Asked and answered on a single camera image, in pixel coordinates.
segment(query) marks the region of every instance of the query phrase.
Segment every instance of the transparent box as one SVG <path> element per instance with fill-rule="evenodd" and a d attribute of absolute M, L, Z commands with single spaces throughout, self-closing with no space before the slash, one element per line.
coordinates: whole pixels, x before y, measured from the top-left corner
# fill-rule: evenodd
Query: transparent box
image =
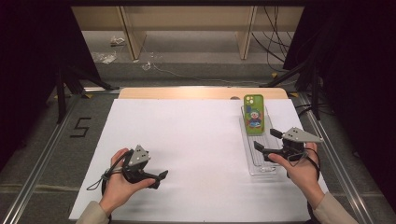
<path fill-rule="evenodd" d="M 264 132 L 259 135 L 247 135 L 244 121 L 244 107 L 241 107 L 242 117 L 239 120 L 245 152 L 247 155 L 247 166 L 250 175 L 265 175 L 275 177 L 279 164 L 265 161 L 262 153 L 254 148 L 254 141 L 262 144 L 265 148 L 281 149 L 282 143 L 270 134 L 273 128 L 271 118 L 268 116 L 267 108 L 264 107 Z"/>

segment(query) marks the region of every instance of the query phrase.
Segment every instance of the wrist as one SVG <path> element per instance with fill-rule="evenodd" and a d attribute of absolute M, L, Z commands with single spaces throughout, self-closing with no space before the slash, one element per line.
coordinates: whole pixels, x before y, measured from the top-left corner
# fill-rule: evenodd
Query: wrist
<path fill-rule="evenodd" d="M 319 184 L 314 184 L 305 188 L 301 188 L 305 198 L 311 204 L 312 209 L 316 209 L 324 198 L 324 192 Z"/>
<path fill-rule="evenodd" d="M 111 203 L 106 202 L 103 199 L 99 202 L 99 205 L 101 206 L 103 211 L 106 213 L 107 217 L 109 217 L 111 215 L 111 213 L 116 209 L 116 207 L 114 207 L 114 205 L 112 205 Z"/>

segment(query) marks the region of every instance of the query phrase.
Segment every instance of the cable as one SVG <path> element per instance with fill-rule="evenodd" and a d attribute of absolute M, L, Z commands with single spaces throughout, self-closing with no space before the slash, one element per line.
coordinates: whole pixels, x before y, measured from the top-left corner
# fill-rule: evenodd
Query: cable
<path fill-rule="evenodd" d="M 267 63 L 268 63 L 268 66 L 270 66 L 270 68 L 272 68 L 274 71 L 277 71 L 277 72 L 281 72 L 281 73 L 285 73 L 286 71 L 280 71 L 280 70 L 277 70 L 277 69 L 275 69 L 273 66 L 271 66 L 271 64 L 270 64 L 270 62 L 269 62 L 269 60 L 268 60 L 268 51 L 267 51 Z"/>
<path fill-rule="evenodd" d="M 260 43 L 260 41 L 256 38 L 256 36 L 251 33 L 251 35 L 253 36 L 253 38 L 256 40 L 256 42 L 260 45 L 260 47 L 262 47 L 267 53 L 271 54 L 272 56 L 276 57 L 278 60 L 280 60 L 282 63 L 285 62 L 285 60 L 277 57 L 271 50 L 269 50 L 268 48 L 266 48 L 262 43 Z"/>
<path fill-rule="evenodd" d="M 290 40 L 293 39 L 293 37 L 291 37 L 291 35 L 289 34 L 289 32 L 286 32 L 286 34 L 288 34 L 288 36 L 290 37 Z"/>
<path fill-rule="evenodd" d="M 102 176 L 100 177 L 100 179 L 99 179 L 98 181 L 96 181 L 94 184 L 92 184 L 92 185 L 90 185 L 89 187 L 87 187 L 87 190 L 94 190 L 94 189 L 97 189 L 98 186 L 99 186 L 99 184 L 100 184 L 100 182 L 101 182 L 102 180 L 103 180 L 103 181 L 107 181 L 107 180 L 110 178 L 111 175 L 119 173 L 119 172 L 120 172 L 120 169 L 116 168 L 117 164 L 118 164 L 122 159 L 124 159 L 126 156 L 128 156 L 128 155 L 131 154 L 131 153 L 132 153 L 132 151 L 127 151 L 127 152 L 125 152 L 122 156 L 120 156 L 120 157 L 113 163 L 113 165 L 112 165 L 109 169 L 107 169 L 107 170 L 105 171 L 104 174 L 102 174 Z"/>
<path fill-rule="evenodd" d="M 294 108 L 299 108 L 299 107 L 303 107 L 303 106 L 311 106 L 311 104 L 308 104 L 308 105 L 297 105 Z"/>
<path fill-rule="evenodd" d="M 265 14 L 266 14 L 266 16 L 267 16 L 267 18 L 268 18 L 268 21 L 271 23 L 271 26 L 272 26 L 272 28 L 273 28 L 273 35 L 271 36 L 271 41 L 273 41 L 272 38 L 273 38 L 274 33 L 275 33 L 276 36 L 277 36 L 277 40 L 279 41 L 279 43 L 281 43 L 281 45 L 283 45 L 282 39 L 280 38 L 280 36 L 279 36 L 279 34 L 278 34 L 278 32 L 277 32 L 277 12 L 278 12 L 278 7 L 275 7 L 275 23 L 272 22 L 272 20 L 271 20 L 269 14 L 268 14 L 268 12 L 267 12 L 266 7 L 263 7 L 263 8 L 264 8 Z M 286 57 L 285 53 L 284 53 L 283 50 L 282 50 L 281 45 L 279 45 L 280 50 L 282 51 L 282 54 Z"/>
<path fill-rule="evenodd" d="M 312 106 L 312 105 L 308 106 L 306 109 L 304 109 L 303 111 L 301 111 L 301 112 L 298 114 L 298 117 L 302 116 L 304 113 L 306 113 L 306 112 L 308 112 L 309 110 L 312 110 L 312 109 L 313 109 L 313 106 Z M 332 115 L 332 116 L 334 116 L 334 113 L 325 112 L 325 111 L 319 110 L 319 109 L 318 109 L 318 111 L 319 111 L 319 112 L 322 112 L 322 113 L 324 113 L 324 114 L 327 114 L 327 115 Z"/>
<path fill-rule="evenodd" d="M 278 44 L 278 45 L 282 45 L 282 46 L 284 46 L 284 47 L 286 47 L 286 48 L 290 48 L 289 45 L 286 45 L 286 44 L 283 44 L 283 43 L 279 43 L 279 42 L 276 42 L 276 41 L 273 40 L 273 39 L 270 39 L 270 37 L 269 37 L 268 35 L 266 35 L 264 31 L 262 31 L 262 34 L 263 34 L 265 37 L 267 37 L 267 39 L 269 39 L 270 41 L 272 41 L 272 42 L 274 42 L 274 43 L 276 43 L 276 44 Z"/>
<path fill-rule="evenodd" d="M 154 68 L 160 72 L 165 72 L 165 73 L 169 73 L 172 74 L 176 77 L 185 77 L 185 78 L 193 78 L 196 80 L 200 80 L 200 81 L 221 81 L 221 82 L 226 82 L 226 83 L 253 83 L 253 84 L 259 84 L 259 85 L 266 85 L 267 83 L 262 83 L 262 82 L 255 82 L 255 81 L 230 81 L 230 80 L 225 80 L 225 79 L 218 79 L 218 78 L 199 78 L 199 77 L 190 77 L 190 76 L 183 76 L 183 75 L 179 75 L 176 74 L 174 72 L 168 71 L 168 70 L 163 70 L 157 67 L 157 65 L 155 65 L 155 63 L 152 63 Z"/>
<path fill-rule="evenodd" d="M 311 164 L 312 164 L 312 165 L 315 167 L 315 169 L 317 170 L 317 180 L 319 180 L 319 178 L 320 178 L 320 157 L 319 157 L 318 153 L 317 153 L 314 149 L 312 149 L 312 148 L 306 147 L 305 150 L 312 150 L 313 152 L 315 152 L 315 154 L 316 154 L 317 157 L 318 157 L 318 164 L 316 164 L 311 158 L 309 158 L 309 156 L 306 157 L 306 159 L 307 159 L 308 161 L 310 161 Z M 307 202 L 307 203 L 306 203 L 306 206 L 307 206 L 307 209 L 308 209 L 308 214 L 309 214 L 309 216 L 311 217 L 311 221 L 312 221 L 313 223 L 315 223 L 315 224 L 320 224 L 320 222 L 318 221 L 318 219 L 317 219 L 317 218 L 315 217 L 315 215 L 314 215 L 314 211 L 313 211 L 313 209 L 312 209 L 311 204 L 310 204 L 309 202 Z"/>

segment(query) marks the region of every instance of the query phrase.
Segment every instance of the table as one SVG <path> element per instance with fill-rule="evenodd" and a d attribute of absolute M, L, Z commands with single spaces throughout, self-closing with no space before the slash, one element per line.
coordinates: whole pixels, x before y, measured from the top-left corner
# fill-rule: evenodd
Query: table
<path fill-rule="evenodd" d="M 276 91 L 280 99 L 275 99 Z M 243 103 L 227 99 L 253 92 L 274 97 L 265 101 L 274 128 L 282 132 L 290 126 L 301 128 L 291 101 L 281 89 L 122 90 L 122 99 L 115 100 L 110 110 L 70 219 L 77 219 L 89 201 L 100 199 L 99 189 L 85 188 L 97 181 L 115 150 L 141 145 L 151 156 L 145 171 L 158 174 L 166 169 L 169 174 L 158 189 L 138 191 L 112 214 L 113 220 L 182 223 L 308 220 L 306 199 L 286 178 L 283 168 L 278 167 L 272 178 L 248 173 L 239 124 Z M 319 183 L 327 190 L 322 178 Z"/>

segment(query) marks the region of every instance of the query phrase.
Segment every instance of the human hand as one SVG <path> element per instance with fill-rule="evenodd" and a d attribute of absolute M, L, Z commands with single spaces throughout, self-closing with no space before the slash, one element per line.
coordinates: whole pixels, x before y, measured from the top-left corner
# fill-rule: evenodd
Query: human hand
<path fill-rule="evenodd" d="M 307 150 L 308 157 L 318 164 L 318 155 L 315 153 L 318 151 L 317 144 L 306 143 L 305 148 L 312 149 Z M 314 164 L 307 159 L 301 159 L 295 166 L 292 166 L 289 161 L 275 153 L 269 154 L 268 157 L 286 169 L 291 181 L 303 192 L 312 208 L 315 209 L 323 199 L 324 193 L 318 183 L 317 169 Z"/>
<path fill-rule="evenodd" d="M 128 148 L 120 149 L 112 158 L 111 165 L 113 165 L 119 157 L 128 152 Z M 123 160 L 119 161 L 116 167 L 122 166 Z M 105 193 L 99 205 L 105 211 L 107 216 L 118 207 L 125 204 L 128 199 L 138 190 L 147 188 L 154 184 L 155 179 L 144 179 L 138 183 L 129 183 L 122 173 L 113 174 L 107 182 Z"/>

